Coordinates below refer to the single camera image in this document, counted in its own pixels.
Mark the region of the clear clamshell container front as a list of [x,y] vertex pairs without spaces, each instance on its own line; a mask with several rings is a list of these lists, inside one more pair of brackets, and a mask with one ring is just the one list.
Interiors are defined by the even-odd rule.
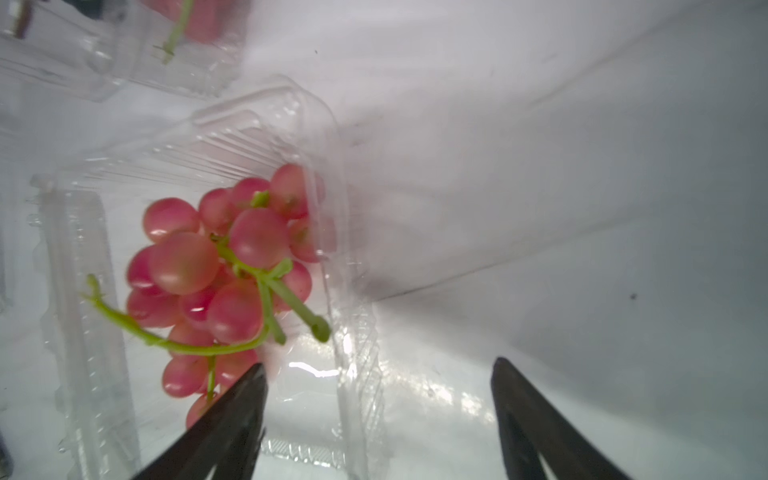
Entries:
[[173,23],[142,1],[4,1],[1,71],[94,101],[129,82],[216,97],[240,72],[251,9],[238,1],[220,39],[183,40],[164,64]]

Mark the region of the clear clamshell container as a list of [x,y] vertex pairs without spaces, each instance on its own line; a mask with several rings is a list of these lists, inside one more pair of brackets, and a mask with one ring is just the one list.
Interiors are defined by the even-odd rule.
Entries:
[[285,77],[33,179],[74,479],[129,479],[260,364],[263,455],[380,479],[336,122]]
[[220,39],[183,40],[164,64],[173,23],[142,1],[4,1],[1,71],[94,101],[129,82],[216,97],[240,72],[251,9],[238,1]]

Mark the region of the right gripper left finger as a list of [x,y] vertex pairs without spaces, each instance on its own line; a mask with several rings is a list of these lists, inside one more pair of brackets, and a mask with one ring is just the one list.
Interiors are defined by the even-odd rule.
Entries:
[[251,479],[265,435],[266,372],[256,364],[192,427],[135,477]]

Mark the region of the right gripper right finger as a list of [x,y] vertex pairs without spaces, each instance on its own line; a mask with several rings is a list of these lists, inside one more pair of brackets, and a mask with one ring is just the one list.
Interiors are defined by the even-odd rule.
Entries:
[[629,479],[508,359],[495,360],[490,385],[509,479],[545,479],[543,463],[558,479]]

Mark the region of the red grape bunch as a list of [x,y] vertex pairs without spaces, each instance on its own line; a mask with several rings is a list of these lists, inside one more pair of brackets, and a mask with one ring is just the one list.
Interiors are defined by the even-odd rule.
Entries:
[[330,339],[329,322],[307,303],[320,259],[310,206],[324,197],[320,176],[288,163],[197,204],[156,200],[142,218],[149,243],[126,269],[124,308],[110,306],[88,276],[86,298],[99,313],[168,353],[162,388],[192,399],[188,424],[260,363],[263,344],[287,342],[282,315],[296,316],[316,341]]
[[163,63],[170,63],[183,40],[211,44],[220,39],[231,10],[238,1],[228,0],[148,0],[142,4],[173,23],[170,33],[160,46]]

